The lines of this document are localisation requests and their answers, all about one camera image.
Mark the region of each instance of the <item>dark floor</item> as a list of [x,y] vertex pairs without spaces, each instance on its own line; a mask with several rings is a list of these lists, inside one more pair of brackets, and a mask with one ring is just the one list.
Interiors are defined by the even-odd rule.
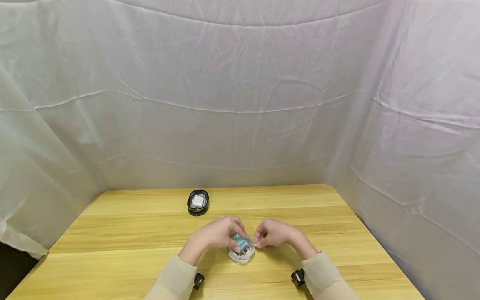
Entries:
[[0,300],[5,300],[37,261],[26,252],[0,243]]

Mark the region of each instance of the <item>beige sleeve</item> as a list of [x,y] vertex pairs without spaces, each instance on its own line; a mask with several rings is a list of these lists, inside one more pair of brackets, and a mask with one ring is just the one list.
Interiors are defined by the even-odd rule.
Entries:
[[188,300],[197,267],[174,255],[158,275],[144,300]]
[[325,252],[304,260],[302,265],[305,282],[315,300],[360,299]]

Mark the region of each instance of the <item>person's arm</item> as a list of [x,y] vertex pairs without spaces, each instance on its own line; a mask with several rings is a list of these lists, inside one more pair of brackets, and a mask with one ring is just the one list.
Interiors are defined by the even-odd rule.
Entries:
[[240,251],[238,244],[230,238],[237,232],[248,239],[240,219],[222,216],[194,232],[178,255],[174,255],[158,275],[144,300],[188,300],[197,274],[198,260],[209,247],[230,247]]
[[291,245],[305,271],[305,283],[315,300],[359,300],[325,252],[318,252],[298,228],[278,220],[267,219],[257,228],[257,248],[269,249],[285,243]]

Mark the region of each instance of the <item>sleeve cuff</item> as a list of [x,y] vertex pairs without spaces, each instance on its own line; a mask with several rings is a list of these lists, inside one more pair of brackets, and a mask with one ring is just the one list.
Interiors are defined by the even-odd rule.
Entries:
[[180,295],[185,291],[191,291],[196,274],[197,267],[184,262],[175,254],[158,275],[157,282],[174,294]]
[[323,251],[302,261],[307,286],[324,291],[337,281],[343,281],[340,271]]

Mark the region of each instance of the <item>wrist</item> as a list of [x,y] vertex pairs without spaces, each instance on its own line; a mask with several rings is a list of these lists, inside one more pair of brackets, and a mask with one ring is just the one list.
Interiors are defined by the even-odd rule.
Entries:
[[207,248],[208,244],[204,240],[191,235],[178,255],[184,262],[195,266]]
[[318,254],[318,250],[310,242],[307,236],[299,229],[295,229],[296,232],[292,234],[289,244],[293,247],[293,249],[295,249],[300,259],[306,260]]

